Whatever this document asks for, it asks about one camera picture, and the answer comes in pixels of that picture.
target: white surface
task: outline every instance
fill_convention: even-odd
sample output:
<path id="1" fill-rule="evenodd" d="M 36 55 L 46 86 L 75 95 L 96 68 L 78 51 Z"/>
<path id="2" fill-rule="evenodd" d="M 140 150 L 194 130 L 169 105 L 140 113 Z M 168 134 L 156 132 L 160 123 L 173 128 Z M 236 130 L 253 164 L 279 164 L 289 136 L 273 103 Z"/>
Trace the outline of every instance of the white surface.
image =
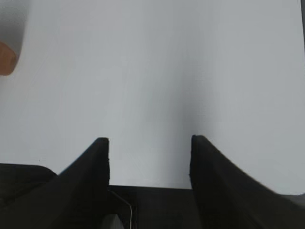
<path id="1" fill-rule="evenodd" d="M 296 0 L 33 0 L 0 78 L 0 161 L 59 173 L 105 136 L 111 184 L 190 188 L 202 134 L 302 193 L 304 63 Z"/>

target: white wall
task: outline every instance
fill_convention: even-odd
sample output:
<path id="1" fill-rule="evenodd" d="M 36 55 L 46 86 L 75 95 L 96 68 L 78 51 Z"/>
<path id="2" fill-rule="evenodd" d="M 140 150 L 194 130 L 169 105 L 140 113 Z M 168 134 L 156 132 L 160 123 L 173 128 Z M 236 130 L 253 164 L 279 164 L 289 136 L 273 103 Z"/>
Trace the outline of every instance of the white wall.
<path id="1" fill-rule="evenodd" d="M 202 134 L 302 193 L 304 63 L 298 1 L 33 0 L 0 78 L 0 161 L 59 173 L 105 136 L 111 184 L 189 188 Z"/>

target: metal wire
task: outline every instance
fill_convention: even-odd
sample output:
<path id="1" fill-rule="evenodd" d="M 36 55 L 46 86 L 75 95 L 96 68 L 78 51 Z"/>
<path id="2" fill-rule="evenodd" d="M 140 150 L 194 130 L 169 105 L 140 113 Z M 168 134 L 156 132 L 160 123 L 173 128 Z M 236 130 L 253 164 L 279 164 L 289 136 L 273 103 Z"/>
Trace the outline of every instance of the metal wire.
<path id="1" fill-rule="evenodd" d="M 122 197 L 120 197 L 118 194 L 116 194 L 113 191 L 110 191 L 112 194 L 114 194 L 118 199 L 120 199 L 121 201 L 123 201 L 125 204 L 127 204 L 129 206 L 130 209 L 130 224 L 129 224 L 129 228 L 132 229 L 132 206 L 130 203 L 128 203 L 126 200 L 124 200 Z"/>

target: orange object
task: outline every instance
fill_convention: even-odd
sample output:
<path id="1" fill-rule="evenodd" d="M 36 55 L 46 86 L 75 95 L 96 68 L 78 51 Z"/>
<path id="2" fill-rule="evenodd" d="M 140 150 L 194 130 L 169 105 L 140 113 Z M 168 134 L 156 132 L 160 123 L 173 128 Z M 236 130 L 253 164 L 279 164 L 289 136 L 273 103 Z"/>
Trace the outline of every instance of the orange object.
<path id="1" fill-rule="evenodd" d="M 0 42 L 0 75 L 11 74 L 16 66 L 16 53 L 6 44 Z"/>

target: gray background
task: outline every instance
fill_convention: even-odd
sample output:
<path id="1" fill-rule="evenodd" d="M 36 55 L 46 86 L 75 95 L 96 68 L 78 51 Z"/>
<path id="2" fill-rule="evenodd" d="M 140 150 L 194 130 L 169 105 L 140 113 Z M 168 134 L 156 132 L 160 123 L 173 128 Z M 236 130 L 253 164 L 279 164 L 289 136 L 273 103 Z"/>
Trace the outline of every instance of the gray background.
<path id="1" fill-rule="evenodd" d="M 8 2 L 23 45 L 0 78 L 2 163 L 59 173 L 104 136 L 111 184 L 190 188 L 202 134 L 271 189 L 305 191 L 299 1 Z"/>

